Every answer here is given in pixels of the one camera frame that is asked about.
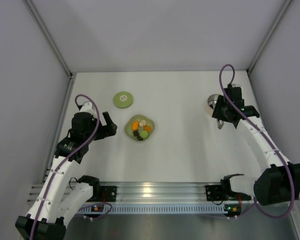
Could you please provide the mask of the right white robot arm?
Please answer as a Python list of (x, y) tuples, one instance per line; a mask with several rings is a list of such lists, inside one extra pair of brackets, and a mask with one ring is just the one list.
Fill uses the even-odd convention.
[(260, 176), (236, 173), (221, 180), (228, 195), (244, 194), (256, 198), (262, 206), (297, 200), (300, 195), (300, 164), (290, 160), (277, 148), (263, 126), (260, 114), (252, 105), (245, 105), (242, 89), (229, 85), (226, 95), (213, 94), (207, 104), (221, 129), (233, 124), (243, 136), (260, 168)]

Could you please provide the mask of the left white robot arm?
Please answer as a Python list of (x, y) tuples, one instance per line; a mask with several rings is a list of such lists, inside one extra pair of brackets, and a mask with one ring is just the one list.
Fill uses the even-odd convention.
[(93, 141), (117, 133), (108, 112), (103, 112), (105, 125), (100, 122), (96, 104), (88, 100), (78, 106), (67, 135), (56, 146), (52, 166), (43, 187), (25, 216), (19, 216), (15, 227), (24, 240), (62, 240), (72, 218), (84, 210), (84, 203), (97, 202), (101, 209), (115, 195), (101, 186), (97, 177), (83, 175), (68, 196), (64, 193)]

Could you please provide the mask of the metal serving tongs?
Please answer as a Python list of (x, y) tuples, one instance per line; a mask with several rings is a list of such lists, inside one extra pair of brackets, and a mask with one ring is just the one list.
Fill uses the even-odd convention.
[(223, 97), (220, 96), (217, 101), (216, 106), (216, 121), (217, 121), (217, 128), (221, 130), (224, 126), (224, 121), (222, 120), (222, 107), (223, 107)]

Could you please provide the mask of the brown chocolate cube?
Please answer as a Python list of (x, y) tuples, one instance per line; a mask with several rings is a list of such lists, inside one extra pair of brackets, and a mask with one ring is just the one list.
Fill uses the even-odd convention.
[(139, 134), (138, 131), (134, 131), (134, 132), (133, 132), (133, 135), (137, 138), (140, 134)]

